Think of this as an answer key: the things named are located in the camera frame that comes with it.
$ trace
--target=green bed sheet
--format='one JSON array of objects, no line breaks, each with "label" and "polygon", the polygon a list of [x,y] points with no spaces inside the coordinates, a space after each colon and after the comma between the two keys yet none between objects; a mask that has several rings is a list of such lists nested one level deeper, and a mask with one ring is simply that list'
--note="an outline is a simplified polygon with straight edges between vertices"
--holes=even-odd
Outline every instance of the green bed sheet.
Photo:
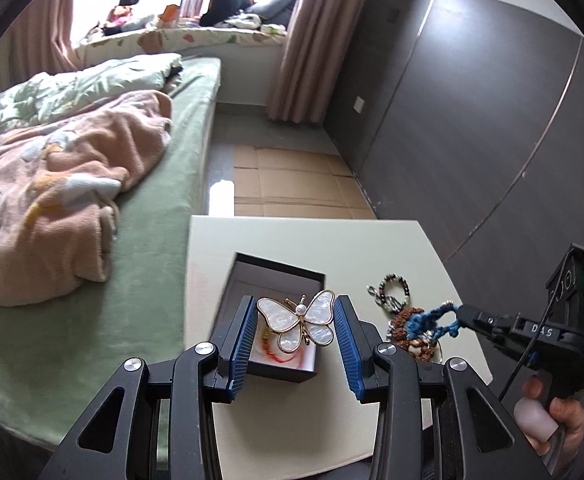
[{"label": "green bed sheet", "polygon": [[[117,200],[110,280],[41,304],[0,307],[0,425],[48,449],[127,358],[153,363],[183,350],[189,219],[201,212],[221,62],[183,66],[165,158]],[[161,425],[165,435],[163,417]]]}]

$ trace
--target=butterfly brooch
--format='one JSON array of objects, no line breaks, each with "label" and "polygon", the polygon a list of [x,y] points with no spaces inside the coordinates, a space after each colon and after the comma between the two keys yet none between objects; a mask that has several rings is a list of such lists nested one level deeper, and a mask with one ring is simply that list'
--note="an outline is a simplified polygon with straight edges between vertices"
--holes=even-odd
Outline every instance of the butterfly brooch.
[{"label": "butterfly brooch", "polygon": [[261,298],[256,307],[265,318],[267,327],[278,334],[278,347],[286,354],[296,352],[302,342],[310,341],[318,346],[327,346],[334,340],[334,333],[328,326],[334,317],[334,298],[331,290],[322,290],[308,306],[305,296],[299,304],[285,300],[287,305],[270,298]]}]

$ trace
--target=screw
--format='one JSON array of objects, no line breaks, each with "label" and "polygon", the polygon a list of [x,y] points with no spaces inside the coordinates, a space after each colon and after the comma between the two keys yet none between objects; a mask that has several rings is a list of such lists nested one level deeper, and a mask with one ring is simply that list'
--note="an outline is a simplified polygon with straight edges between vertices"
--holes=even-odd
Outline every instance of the screw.
[{"label": "screw", "polygon": [[141,366],[143,366],[143,361],[138,357],[132,357],[123,364],[123,368],[128,372],[136,372]]},{"label": "screw", "polygon": [[205,343],[199,343],[196,345],[194,351],[199,355],[211,354],[214,351],[214,345],[207,341]]},{"label": "screw", "polygon": [[462,372],[467,370],[467,362],[463,361],[460,357],[453,357],[450,359],[450,367],[457,372]]},{"label": "screw", "polygon": [[392,355],[396,353],[396,347],[392,343],[381,343],[376,347],[379,354]]}]

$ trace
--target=tabletop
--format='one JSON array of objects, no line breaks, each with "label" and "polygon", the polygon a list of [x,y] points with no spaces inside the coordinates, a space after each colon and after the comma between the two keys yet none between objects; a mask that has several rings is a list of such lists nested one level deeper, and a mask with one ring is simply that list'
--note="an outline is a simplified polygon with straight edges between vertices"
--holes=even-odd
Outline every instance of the tabletop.
[{"label": "tabletop", "polygon": [[[234,254],[240,252],[326,275],[326,288],[349,296],[358,317],[387,332],[388,316],[367,285],[388,274],[409,283],[411,304],[425,310],[460,298],[418,222],[192,217],[185,287],[185,348],[206,340]],[[453,314],[441,319],[454,320]],[[444,337],[443,359],[464,358],[492,380],[475,333]],[[423,427],[432,424],[422,403]],[[300,384],[247,376],[231,405],[214,405],[225,480],[287,480],[370,456],[378,406],[360,404],[347,386],[336,342],[321,349],[316,377]]]}]

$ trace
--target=mattress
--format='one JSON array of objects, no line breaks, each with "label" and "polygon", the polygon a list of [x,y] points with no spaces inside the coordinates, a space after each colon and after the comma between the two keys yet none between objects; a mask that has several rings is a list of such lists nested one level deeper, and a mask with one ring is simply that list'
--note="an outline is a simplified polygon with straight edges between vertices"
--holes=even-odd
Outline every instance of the mattress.
[{"label": "mattress", "polygon": [[239,28],[163,28],[133,30],[107,36],[76,49],[83,66],[91,67],[108,59],[126,59],[137,54],[180,52],[199,46],[235,44],[245,47],[277,46],[286,36],[264,34]]},{"label": "mattress", "polygon": [[[183,62],[172,91],[171,141],[161,163],[117,199],[121,217],[107,283],[45,303],[0,307],[0,426],[54,449],[126,359],[183,350],[189,220],[201,212],[221,63]],[[161,418],[159,459],[166,457]]]}]

